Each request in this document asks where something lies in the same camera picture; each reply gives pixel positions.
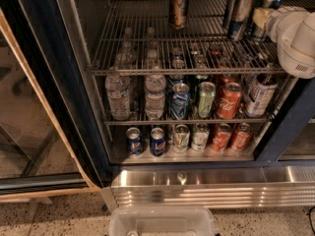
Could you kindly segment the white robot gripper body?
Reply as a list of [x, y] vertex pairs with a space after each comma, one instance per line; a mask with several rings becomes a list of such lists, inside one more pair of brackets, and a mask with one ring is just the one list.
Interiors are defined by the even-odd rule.
[[280, 34], [294, 24], [300, 24], [310, 13], [305, 11], [283, 12], [280, 9], [267, 19], [266, 34], [272, 42], [276, 42]]

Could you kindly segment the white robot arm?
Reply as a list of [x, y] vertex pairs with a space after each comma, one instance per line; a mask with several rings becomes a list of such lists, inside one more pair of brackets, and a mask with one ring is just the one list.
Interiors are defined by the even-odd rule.
[[253, 23], [277, 45], [287, 73], [299, 79], [315, 77], [315, 13], [296, 6], [255, 8]]

